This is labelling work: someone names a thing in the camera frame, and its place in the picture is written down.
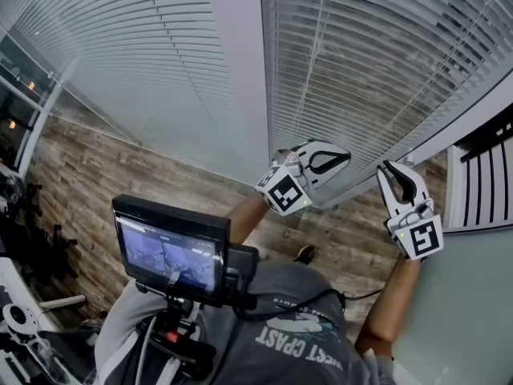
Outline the window blind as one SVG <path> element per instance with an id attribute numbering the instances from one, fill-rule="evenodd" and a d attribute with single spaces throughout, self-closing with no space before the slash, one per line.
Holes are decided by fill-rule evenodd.
<path id="1" fill-rule="evenodd" d="M 234 107 L 209 0 L 0 0 L 0 23 L 134 136 L 212 122 Z"/>
<path id="2" fill-rule="evenodd" d="M 415 150 L 513 70 L 513 0 L 261 0 L 270 140 L 328 140 L 349 165 L 334 205 Z"/>

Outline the frosted glass door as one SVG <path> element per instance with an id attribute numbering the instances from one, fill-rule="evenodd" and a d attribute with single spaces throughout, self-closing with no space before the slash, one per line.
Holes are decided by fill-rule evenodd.
<path id="1" fill-rule="evenodd" d="M 513 228 L 444 243 L 422 264 L 394 357 L 418 385 L 513 385 Z"/>

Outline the black office chair base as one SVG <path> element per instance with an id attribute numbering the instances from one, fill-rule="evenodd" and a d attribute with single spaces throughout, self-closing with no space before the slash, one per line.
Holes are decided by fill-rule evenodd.
<path id="1" fill-rule="evenodd" d="M 74 279 L 78 277 L 66 253 L 67 248 L 76 246 L 78 241 L 63 238 L 60 235 L 62 231 L 60 224 L 54 224 L 52 238 L 49 239 L 49 233 L 38 224 L 38 219 L 42 217 L 42 209 L 34 203 L 34 199 L 41 190 L 41 184 L 29 183 L 26 186 L 25 196 L 19 201 L 20 208 L 24 212 L 23 222 L 29 244 L 24 257 L 29 270 L 22 269 L 22 278 L 28 286 L 32 280 L 48 286 L 52 278 L 62 281 L 66 274 Z"/>

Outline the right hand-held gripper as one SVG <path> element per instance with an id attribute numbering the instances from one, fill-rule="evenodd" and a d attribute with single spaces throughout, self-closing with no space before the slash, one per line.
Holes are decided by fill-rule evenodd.
<path id="1" fill-rule="evenodd" d="M 383 164 L 402 190 L 399 195 L 386 171 L 378 167 L 378 185 L 390 215 L 386 228 L 402 256 L 416 261 L 442 250 L 442 220 L 434 212 L 423 177 L 405 164 L 391 160 Z"/>

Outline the white window frame post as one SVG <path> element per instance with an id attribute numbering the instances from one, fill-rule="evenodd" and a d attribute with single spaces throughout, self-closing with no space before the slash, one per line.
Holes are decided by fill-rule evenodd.
<path id="1" fill-rule="evenodd" d="M 261 0 L 210 0 L 238 106 L 232 141 L 238 179 L 255 184 L 269 167 L 269 126 Z"/>

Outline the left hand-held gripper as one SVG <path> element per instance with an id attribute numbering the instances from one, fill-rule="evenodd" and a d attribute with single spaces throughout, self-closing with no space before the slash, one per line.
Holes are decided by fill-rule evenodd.
<path id="1" fill-rule="evenodd" d="M 351 153 L 326 140 L 308 139 L 291 150 L 278 150 L 255 190 L 270 209 L 287 216 L 308 207 L 321 187 L 351 161 Z"/>

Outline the white angled window frame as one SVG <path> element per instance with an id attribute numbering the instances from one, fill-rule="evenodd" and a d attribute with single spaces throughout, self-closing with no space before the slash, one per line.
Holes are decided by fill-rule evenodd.
<path id="1" fill-rule="evenodd" d="M 328 184 L 313 203 L 318 209 L 328 209 L 377 185 L 376 167 L 384 160 L 401 162 L 405 156 L 415 165 L 430 159 L 479 128 L 513 102 L 513 62 L 498 67 L 485 81 L 447 111 L 434 111 L 393 147 L 374 156 L 362 170 L 346 169 L 338 184 Z"/>

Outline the white desk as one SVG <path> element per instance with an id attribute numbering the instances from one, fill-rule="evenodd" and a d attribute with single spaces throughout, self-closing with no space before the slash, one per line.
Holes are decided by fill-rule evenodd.
<path id="1" fill-rule="evenodd" d="M 14 262 L 7 257 L 0 257 L 0 294 L 6 294 L 10 305 L 16 305 L 28 314 L 29 335 L 36 335 L 40 330 L 57 332 L 58 325 L 50 318 L 49 309 L 40 302 L 29 286 L 24 282 Z"/>

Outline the person's right forearm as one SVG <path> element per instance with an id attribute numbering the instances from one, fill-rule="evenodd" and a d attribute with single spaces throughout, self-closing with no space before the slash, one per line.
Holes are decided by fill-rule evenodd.
<path id="1" fill-rule="evenodd" d="M 421 261 L 399 257 L 378 298 L 372 305 L 354 344 L 363 357 L 372 350 L 392 358 L 393 345 L 400 335 L 418 280 Z"/>

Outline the black monitor mount rig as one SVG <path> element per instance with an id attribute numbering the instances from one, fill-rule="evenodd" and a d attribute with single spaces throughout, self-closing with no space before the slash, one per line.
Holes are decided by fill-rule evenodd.
<path id="1" fill-rule="evenodd" d="M 167 307 L 139 322 L 136 331 L 143 336 L 134 385 L 142 385 L 144 365 L 150 348 L 166 359 L 156 385 L 171 385 L 176 375 L 205 380 L 213 369 L 216 348 L 199 340 L 201 329 L 196 317 L 201 304 L 190 299 L 164 295 Z"/>

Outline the person's dark shoe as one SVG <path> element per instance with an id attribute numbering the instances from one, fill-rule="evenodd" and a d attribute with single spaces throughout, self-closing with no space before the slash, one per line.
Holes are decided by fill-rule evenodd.
<path id="1" fill-rule="evenodd" d="M 305 245 L 299 250 L 294 261 L 303 265 L 309 265 L 314 259 L 315 253 L 316 250 L 313 245 Z"/>

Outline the black box beside monitor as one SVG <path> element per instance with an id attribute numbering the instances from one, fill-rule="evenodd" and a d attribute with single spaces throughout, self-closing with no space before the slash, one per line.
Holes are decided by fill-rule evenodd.
<path id="1" fill-rule="evenodd" d="M 245 245 L 230 245 L 227 251 L 224 274 L 224 293 L 228 304 L 242 310 L 254 310 L 257 296 L 250 294 L 248 288 L 252 283 L 260 260 L 256 248 Z"/>

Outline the black chest-mounted monitor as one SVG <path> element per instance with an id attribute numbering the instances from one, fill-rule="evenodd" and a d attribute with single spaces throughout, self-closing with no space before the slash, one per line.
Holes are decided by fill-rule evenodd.
<path id="1" fill-rule="evenodd" d="M 112 209 L 129 276 L 163 296 L 227 302 L 229 219 L 127 194 L 115 197 Z"/>

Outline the clear glass partition panel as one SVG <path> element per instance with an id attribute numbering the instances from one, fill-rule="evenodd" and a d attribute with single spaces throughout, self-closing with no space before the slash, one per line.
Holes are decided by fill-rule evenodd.
<path id="1" fill-rule="evenodd" d="M 0 163 L 18 172 L 48 116 L 139 143 L 69 83 L 67 74 L 26 50 L 0 23 Z"/>

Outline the person's left forearm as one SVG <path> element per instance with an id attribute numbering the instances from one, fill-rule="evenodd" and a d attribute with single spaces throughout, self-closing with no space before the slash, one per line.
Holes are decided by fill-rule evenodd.
<path id="1" fill-rule="evenodd" d="M 252 192 L 247 196 L 225 216 L 231 221 L 230 242 L 242 245 L 268 211 L 269 206 L 261 194 Z"/>

